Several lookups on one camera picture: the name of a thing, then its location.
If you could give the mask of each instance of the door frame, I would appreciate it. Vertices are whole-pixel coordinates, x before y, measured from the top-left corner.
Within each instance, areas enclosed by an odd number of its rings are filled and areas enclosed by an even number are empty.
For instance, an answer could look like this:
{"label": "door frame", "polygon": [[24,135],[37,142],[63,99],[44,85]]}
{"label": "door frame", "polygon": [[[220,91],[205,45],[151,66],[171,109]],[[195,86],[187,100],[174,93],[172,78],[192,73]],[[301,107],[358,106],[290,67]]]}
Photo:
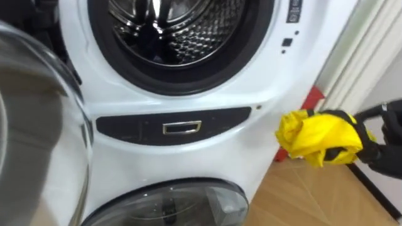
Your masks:
{"label": "door frame", "polygon": [[356,113],[402,50],[402,1],[360,1],[316,85],[316,110]]}

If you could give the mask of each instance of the transparent lid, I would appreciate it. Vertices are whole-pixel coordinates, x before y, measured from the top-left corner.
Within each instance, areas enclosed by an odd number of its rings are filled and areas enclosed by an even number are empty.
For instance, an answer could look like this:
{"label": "transparent lid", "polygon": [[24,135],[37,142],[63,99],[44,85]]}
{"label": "transparent lid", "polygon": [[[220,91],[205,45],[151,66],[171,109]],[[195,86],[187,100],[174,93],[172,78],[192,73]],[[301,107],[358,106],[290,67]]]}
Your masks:
{"label": "transparent lid", "polygon": [[0,21],[0,225],[78,225],[90,127],[66,66]]}
{"label": "transparent lid", "polygon": [[203,179],[153,185],[100,207],[82,226],[240,226],[248,202],[231,183]]}

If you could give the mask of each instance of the red object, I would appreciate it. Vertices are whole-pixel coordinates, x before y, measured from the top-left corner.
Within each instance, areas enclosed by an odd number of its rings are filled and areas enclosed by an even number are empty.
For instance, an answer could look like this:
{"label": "red object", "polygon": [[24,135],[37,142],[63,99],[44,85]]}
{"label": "red object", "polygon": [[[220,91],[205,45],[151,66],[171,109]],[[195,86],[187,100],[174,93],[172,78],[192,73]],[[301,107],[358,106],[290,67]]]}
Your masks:
{"label": "red object", "polygon": [[[304,101],[303,105],[301,106],[301,109],[314,109],[315,106],[317,106],[318,101],[323,99],[324,95],[322,95],[321,91],[313,86],[313,88],[310,90],[310,93],[308,94],[306,100]],[[288,156],[288,152],[283,149],[282,147],[279,148],[278,152],[276,153],[275,156],[275,161],[281,162],[286,159]]]}

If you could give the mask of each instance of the washing machine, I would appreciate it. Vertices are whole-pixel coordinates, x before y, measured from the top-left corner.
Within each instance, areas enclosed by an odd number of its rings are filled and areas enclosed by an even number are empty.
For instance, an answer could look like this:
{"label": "washing machine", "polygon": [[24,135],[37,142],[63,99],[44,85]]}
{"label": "washing machine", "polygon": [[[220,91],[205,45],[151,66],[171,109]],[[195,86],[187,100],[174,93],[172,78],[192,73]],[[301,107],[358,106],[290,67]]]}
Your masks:
{"label": "washing machine", "polygon": [[301,106],[358,3],[19,1],[46,12],[24,28],[73,71],[91,115],[82,226],[241,225],[280,116]]}

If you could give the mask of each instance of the yellow cloth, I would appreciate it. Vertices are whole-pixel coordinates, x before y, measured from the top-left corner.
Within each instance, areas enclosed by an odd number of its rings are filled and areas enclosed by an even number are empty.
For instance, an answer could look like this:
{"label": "yellow cloth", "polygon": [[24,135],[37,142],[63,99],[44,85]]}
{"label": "yellow cloth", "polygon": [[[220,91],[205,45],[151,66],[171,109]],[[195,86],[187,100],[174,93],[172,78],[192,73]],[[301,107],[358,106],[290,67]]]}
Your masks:
{"label": "yellow cloth", "polygon": [[353,163],[363,149],[358,133],[347,121],[326,113],[309,117],[306,110],[284,115],[276,138],[291,158],[303,156],[313,166],[323,167],[328,148],[344,148],[336,158],[325,161],[330,164]]}

